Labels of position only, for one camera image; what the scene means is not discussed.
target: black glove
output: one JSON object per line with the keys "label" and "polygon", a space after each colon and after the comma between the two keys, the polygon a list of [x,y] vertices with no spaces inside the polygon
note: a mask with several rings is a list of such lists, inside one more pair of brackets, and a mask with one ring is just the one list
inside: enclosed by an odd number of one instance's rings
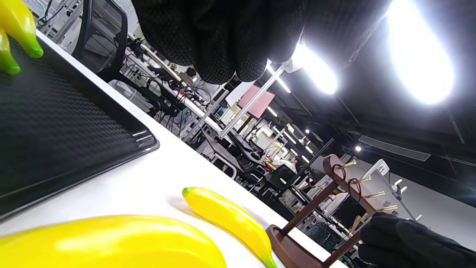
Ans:
{"label": "black glove", "polygon": [[413,220],[378,212],[362,228],[358,253],[380,268],[476,267],[476,252]]}
{"label": "black glove", "polygon": [[235,72],[245,82],[260,78],[267,59],[287,61],[301,36],[338,71],[355,57],[390,2],[132,0],[148,43],[173,63],[193,64],[212,84],[229,81]]}

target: white shirt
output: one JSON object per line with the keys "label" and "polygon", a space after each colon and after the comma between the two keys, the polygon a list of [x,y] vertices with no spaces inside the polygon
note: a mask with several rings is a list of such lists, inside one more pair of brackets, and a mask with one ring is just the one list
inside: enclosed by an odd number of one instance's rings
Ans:
{"label": "white shirt", "polygon": [[271,162],[271,164],[274,166],[274,167],[278,167],[280,165],[287,165],[294,173],[297,173],[296,172],[296,167],[291,163],[289,162],[288,160],[284,160],[284,159],[274,159],[273,162]]}

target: wooden stand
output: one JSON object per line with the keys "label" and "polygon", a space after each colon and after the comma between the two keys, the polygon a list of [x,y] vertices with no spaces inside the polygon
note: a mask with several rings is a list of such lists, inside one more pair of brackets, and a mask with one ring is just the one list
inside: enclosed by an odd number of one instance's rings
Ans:
{"label": "wooden stand", "polygon": [[[334,181],[324,188],[307,206],[305,206],[283,229],[276,225],[271,225],[266,229],[269,236],[273,251],[287,268],[329,268],[335,261],[348,252],[360,240],[360,232],[355,233],[349,240],[347,240],[341,247],[331,254],[324,262],[309,253],[306,249],[301,247],[296,241],[289,237],[289,232],[296,227],[304,218],[306,218],[315,207],[317,207],[326,197],[331,194],[337,186],[344,188],[354,199],[359,199],[358,186],[348,182],[355,177],[347,170],[344,171],[344,165],[336,155],[329,155],[323,160],[324,170],[326,174]],[[359,204],[370,214],[373,215],[377,211],[386,210],[382,205],[375,200],[372,194],[362,185],[359,184],[361,195]]]}

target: brass peg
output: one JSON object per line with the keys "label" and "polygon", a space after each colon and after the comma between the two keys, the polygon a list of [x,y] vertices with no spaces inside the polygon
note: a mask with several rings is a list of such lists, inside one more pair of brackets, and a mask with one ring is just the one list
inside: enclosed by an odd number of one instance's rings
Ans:
{"label": "brass peg", "polygon": [[361,184],[361,183],[366,182],[366,181],[369,181],[369,180],[371,180],[371,179],[372,179],[372,177],[368,176],[367,178],[361,179],[361,180],[358,180],[358,181],[355,181],[355,182],[353,182],[352,184]]}
{"label": "brass peg", "polygon": [[345,165],[343,165],[343,166],[338,166],[337,168],[338,168],[338,169],[344,169],[344,168],[346,168],[346,167],[349,167],[349,166],[355,165],[355,164],[357,164],[357,161],[356,161],[355,159],[352,159],[352,161],[350,161],[349,163],[347,163],[347,164],[345,164]]}
{"label": "brass peg", "polygon": [[377,197],[377,196],[383,196],[385,195],[385,192],[382,191],[382,192],[378,192],[376,194],[373,194],[373,195],[367,195],[367,196],[364,196],[365,198],[371,198],[371,197]]}
{"label": "brass peg", "polygon": [[398,209],[398,206],[397,205],[387,206],[387,207],[379,208],[378,210],[379,211],[386,211],[386,210],[394,210],[394,209]]}

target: toy banana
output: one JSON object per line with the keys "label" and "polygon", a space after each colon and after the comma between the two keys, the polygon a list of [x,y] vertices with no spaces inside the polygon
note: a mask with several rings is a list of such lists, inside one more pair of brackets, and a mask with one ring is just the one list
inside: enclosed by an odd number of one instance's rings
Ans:
{"label": "toy banana", "polygon": [[0,263],[5,268],[226,268],[204,233],[154,216],[90,218],[2,237]]}
{"label": "toy banana", "polygon": [[0,0],[0,69],[17,74],[20,67],[11,56],[7,34],[18,41],[30,57],[43,56],[36,39],[35,21],[22,0]]}
{"label": "toy banana", "polygon": [[240,239],[266,267],[277,267],[271,255],[268,235],[250,214],[230,200],[205,188],[184,188],[182,195],[195,213]]}

